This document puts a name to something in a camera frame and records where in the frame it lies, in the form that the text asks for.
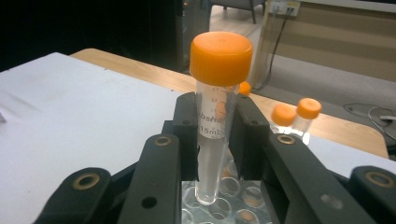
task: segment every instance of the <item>cable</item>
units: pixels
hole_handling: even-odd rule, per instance
[[[291,12],[292,12],[293,10],[294,10],[294,8],[288,7],[288,10],[286,11],[286,15],[285,15],[285,18],[283,19],[282,27],[280,28],[280,33],[279,33],[279,36],[277,37],[277,40],[276,40],[276,43],[275,43],[275,46],[274,46],[274,50],[273,50],[273,54],[272,54],[272,56],[271,56],[270,68],[269,68],[267,77],[266,77],[265,80],[262,82],[262,84],[260,85],[259,88],[257,88],[257,89],[256,89],[256,88],[252,88],[252,91],[261,91],[262,89],[264,89],[264,87],[265,87],[265,86],[268,84],[268,82],[270,81],[270,78],[271,78],[271,75],[272,75],[272,65],[273,65],[273,62],[274,62],[274,58],[275,58],[275,54],[276,54],[277,45],[279,44],[279,40],[280,40],[280,37],[282,36],[283,29],[285,28],[286,21],[288,20],[289,15],[291,14]]]

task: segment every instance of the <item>centrifuge tube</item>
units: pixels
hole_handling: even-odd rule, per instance
[[[321,104],[317,100],[304,98],[297,105],[297,116],[291,124],[291,135],[295,135],[303,140],[308,146],[311,134],[308,132],[312,120],[318,117]]]
[[[271,123],[270,128],[273,133],[289,134],[291,130],[290,125],[293,123],[295,117],[296,110],[291,105],[278,104],[274,107],[271,114],[273,123]]]
[[[191,43],[191,75],[197,80],[198,176],[195,197],[212,204],[219,192],[239,83],[250,67],[251,42],[238,34],[209,32]]]

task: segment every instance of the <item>power outlet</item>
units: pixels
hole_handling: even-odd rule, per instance
[[[290,0],[273,0],[270,2],[269,12],[276,13],[277,15],[286,15],[288,8],[293,9],[293,11],[290,13],[290,16],[296,17],[298,10],[300,9],[300,2]]]

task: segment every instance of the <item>tube label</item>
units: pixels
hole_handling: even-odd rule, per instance
[[[224,89],[210,87],[203,91],[198,115],[198,132],[204,137],[217,139],[225,136],[227,94]]]

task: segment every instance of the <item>orange cap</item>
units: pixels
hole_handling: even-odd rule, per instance
[[[304,98],[297,106],[297,114],[304,119],[315,119],[321,110],[321,104],[314,99]]]
[[[242,35],[203,33],[192,40],[190,72],[208,85],[233,86],[247,78],[252,54],[250,40]]]
[[[296,117],[296,110],[290,105],[280,104],[274,107],[272,121],[280,126],[290,126]]]
[[[250,86],[250,84],[248,84],[248,82],[243,81],[239,85],[239,93],[244,94],[244,95],[249,95],[250,91],[251,91],[251,86]]]

